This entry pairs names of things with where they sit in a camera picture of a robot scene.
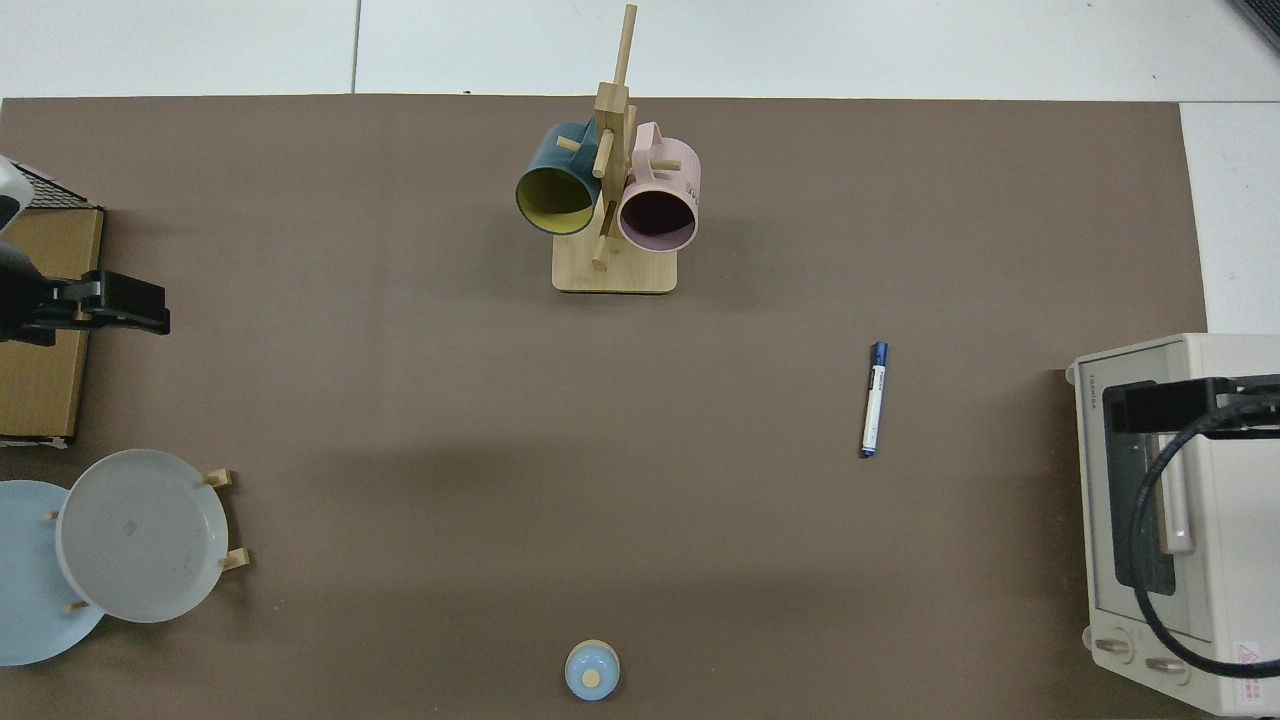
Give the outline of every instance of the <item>light blue lid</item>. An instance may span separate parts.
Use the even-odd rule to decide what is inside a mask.
[[[586,641],[568,653],[564,683],[573,694],[586,701],[604,700],[618,687],[622,667],[608,643]]]

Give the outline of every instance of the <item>dark green mug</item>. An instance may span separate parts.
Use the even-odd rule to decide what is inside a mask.
[[[561,137],[577,149],[562,147]],[[599,146],[594,119],[547,131],[516,183],[516,206],[530,224],[552,234],[572,234],[591,222],[600,196],[600,181],[591,174]]]

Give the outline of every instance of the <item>white plate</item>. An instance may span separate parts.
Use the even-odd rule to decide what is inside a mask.
[[[200,605],[227,556],[227,515],[201,479],[156,450],[125,450],[84,470],[58,518],[58,562],[76,592],[133,623]]]

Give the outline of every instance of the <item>pink mug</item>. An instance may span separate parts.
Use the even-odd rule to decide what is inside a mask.
[[[694,149],[662,137],[658,123],[643,123],[636,127],[631,173],[632,181],[618,202],[622,237],[650,252],[675,252],[692,242],[703,181]]]

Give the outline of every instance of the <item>mug handle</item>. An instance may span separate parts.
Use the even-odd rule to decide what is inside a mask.
[[[653,182],[653,150],[662,145],[662,132],[658,123],[641,123],[636,127],[636,146],[631,151],[631,172],[636,182]]]

